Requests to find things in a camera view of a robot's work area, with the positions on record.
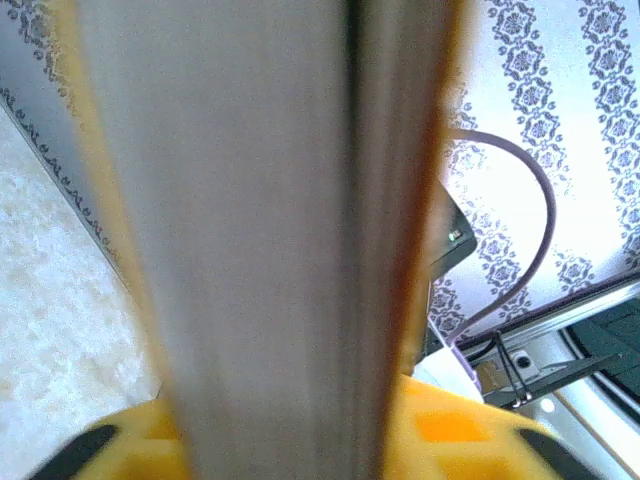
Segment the yellow plastic object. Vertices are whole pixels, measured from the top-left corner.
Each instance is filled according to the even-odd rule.
[[[391,417],[384,466],[386,479],[561,478],[518,435],[518,430],[524,428],[546,436],[536,423],[408,377],[402,379],[399,393]],[[105,417],[92,429],[105,426],[115,426],[117,433],[89,454],[72,476],[55,473],[52,476],[50,466],[45,466],[43,470],[49,468],[47,475],[36,474],[32,478],[190,478],[180,434],[163,399]]]

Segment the white textured surface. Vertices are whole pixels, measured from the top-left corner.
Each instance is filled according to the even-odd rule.
[[[0,109],[0,478],[157,382],[131,300]]]

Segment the patterned wallpaper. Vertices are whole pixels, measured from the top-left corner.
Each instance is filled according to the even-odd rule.
[[[469,3],[475,25],[450,123],[521,145],[558,202],[543,267],[473,334],[640,265],[640,29],[635,1]],[[472,257],[435,281],[429,315],[445,334],[508,290],[541,238],[542,197],[502,157],[465,142],[445,150],[444,184],[478,238]]]

